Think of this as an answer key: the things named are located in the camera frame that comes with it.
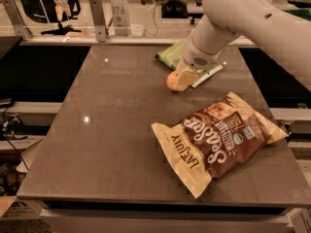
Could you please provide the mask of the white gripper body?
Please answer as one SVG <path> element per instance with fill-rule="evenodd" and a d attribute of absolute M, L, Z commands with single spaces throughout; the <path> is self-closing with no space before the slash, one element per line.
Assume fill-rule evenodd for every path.
<path fill-rule="evenodd" d="M 188 36 L 185 42 L 183 60 L 192 68 L 207 69 L 218 61 L 220 53 L 220 51 L 214 54 L 205 53 L 194 44 L 192 36 Z"/>

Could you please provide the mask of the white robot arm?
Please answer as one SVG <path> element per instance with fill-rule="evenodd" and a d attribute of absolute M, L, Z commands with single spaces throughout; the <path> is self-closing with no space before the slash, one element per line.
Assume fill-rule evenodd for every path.
<path fill-rule="evenodd" d="M 187 37 L 176 71 L 167 79 L 183 91 L 197 71 L 219 60 L 221 50 L 244 36 L 311 90 L 311 22 L 279 10 L 271 0 L 202 0 L 203 17 Z"/>

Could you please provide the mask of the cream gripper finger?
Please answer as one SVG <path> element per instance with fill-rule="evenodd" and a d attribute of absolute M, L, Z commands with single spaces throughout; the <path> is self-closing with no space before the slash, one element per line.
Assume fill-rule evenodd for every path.
<path fill-rule="evenodd" d="M 186 90 L 198 77 L 195 68 L 189 66 L 183 58 L 180 59 L 176 70 L 172 73 L 172 89 Z"/>

